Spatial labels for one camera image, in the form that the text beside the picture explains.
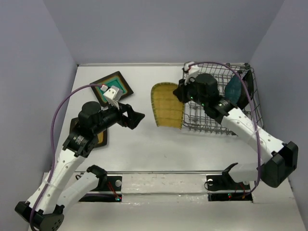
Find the green yellow woven-pattern plate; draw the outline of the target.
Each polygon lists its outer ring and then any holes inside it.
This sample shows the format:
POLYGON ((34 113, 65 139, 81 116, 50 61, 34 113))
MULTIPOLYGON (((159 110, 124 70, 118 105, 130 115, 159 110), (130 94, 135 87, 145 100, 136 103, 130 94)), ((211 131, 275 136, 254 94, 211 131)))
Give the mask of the green yellow woven-pattern plate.
POLYGON ((151 89, 151 105, 157 127, 182 128, 184 103, 173 94, 175 83, 162 82, 151 89))

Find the black plate with green centre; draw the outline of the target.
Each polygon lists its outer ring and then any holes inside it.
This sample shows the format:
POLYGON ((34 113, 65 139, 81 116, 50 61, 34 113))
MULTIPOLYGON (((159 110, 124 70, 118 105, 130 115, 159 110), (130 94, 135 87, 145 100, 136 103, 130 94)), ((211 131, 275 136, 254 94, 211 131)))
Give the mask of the black plate with green centre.
MULTIPOLYGON (((115 86, 119 88, 120 90, 123 91, 123 95, 121 96, 121 100, 127 98, 128 96, 132 95, 134 91, 132 88, 129 86, 127 81, 124 79, 123 75, 121 74, 120 71, 116 71, 110 75, 107 75, 101 79, 98 79, 91 84, 101 84, 101 85, 106 85, 107 87, 115 86)), ((91 87, 98 102, 100 103, 101 106, 107 106, 107 100, 104 97, 104 91, 101 90, 99 87, 91 87)))

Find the dark teal square plate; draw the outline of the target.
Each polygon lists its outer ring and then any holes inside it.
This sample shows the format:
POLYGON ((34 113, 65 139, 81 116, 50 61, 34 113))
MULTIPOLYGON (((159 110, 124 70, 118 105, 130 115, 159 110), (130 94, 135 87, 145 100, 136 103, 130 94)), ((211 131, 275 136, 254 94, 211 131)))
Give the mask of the dark teal square plate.
POLYGON ((225 97, 233 104, 238 104, 242 92, 242 82, 234 75, 225 87, 225 97))

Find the black floral square plate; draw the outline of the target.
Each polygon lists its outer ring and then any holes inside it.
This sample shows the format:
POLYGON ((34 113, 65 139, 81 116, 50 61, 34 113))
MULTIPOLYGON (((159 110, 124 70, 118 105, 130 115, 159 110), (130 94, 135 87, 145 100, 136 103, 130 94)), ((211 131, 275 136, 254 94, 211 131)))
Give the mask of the black floral square plate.
MULTIPOLYGON (((247 92, 249 93, 250 99, 252 99, 254 95, 254 83, 253 83, 253 74, 252 74, 251 69, 244 71, 242 80, 246 86, 247 92)), ((244 87, 243 86, 241 87, 242 87, 241 95, 237 102, 237 106, 243 110, 249 104, 249 101, 248 101, 246 92, 244 90, 244 87)))

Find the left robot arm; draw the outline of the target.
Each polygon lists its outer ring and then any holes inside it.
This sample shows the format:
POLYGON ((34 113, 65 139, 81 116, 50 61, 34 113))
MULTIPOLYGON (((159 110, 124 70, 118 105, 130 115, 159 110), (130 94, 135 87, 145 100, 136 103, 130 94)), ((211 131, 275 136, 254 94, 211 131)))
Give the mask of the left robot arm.
POLYGON ((15 211, 33 231, 56 231, 64 213, 89 191, 106 186, 107 172, 97 165, 86 172, 69 188, 67 183, 75 170, 85 161, 98 143, 98 134, 114 124, 135 129, 144 119, 129 104, 116 103, 101 109, 98 102, 87 102, 78 114, 78 123, 63 143, 57 161, 39 188, 26 201, 20 201, 15 211))

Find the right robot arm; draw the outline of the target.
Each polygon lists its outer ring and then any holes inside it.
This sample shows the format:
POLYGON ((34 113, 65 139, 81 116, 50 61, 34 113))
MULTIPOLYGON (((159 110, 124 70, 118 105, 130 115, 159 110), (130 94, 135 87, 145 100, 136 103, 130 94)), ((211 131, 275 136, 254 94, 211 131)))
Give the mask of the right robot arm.
POLYGON ((298 146, 292 141, 285 143, 271 136, 249 119, 236 104, 220 95, 217 81, 211 74, 179 80, 173 94, 181 103, 193 101, 202 106, 207 116, 235 133, 257 152, 256 163, 233 163, 214 178, 212 185, 216 191, 259 180, 277 188, 295 171, 298 146))

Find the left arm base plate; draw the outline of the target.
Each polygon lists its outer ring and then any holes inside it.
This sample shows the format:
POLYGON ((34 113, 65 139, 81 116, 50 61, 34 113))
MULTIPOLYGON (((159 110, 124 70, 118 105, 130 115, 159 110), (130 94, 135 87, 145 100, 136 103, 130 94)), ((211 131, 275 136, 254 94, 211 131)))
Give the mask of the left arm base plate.
POLYGON ((79 202, 120 203, 122 202, 122 176, 108 175, 104 183, 99 181, 98 186, 84 195, 79 202))

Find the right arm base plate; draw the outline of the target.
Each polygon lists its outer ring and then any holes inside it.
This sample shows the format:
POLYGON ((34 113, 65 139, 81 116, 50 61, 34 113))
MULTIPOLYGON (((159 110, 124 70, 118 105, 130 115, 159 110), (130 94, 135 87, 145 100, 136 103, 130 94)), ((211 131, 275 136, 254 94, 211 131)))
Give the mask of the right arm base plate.
POLYGON ((207 175, 204 188, 209 202, 253 201, 250 185, 236 183, 233 180, 223 181, 222 175, 207 175))

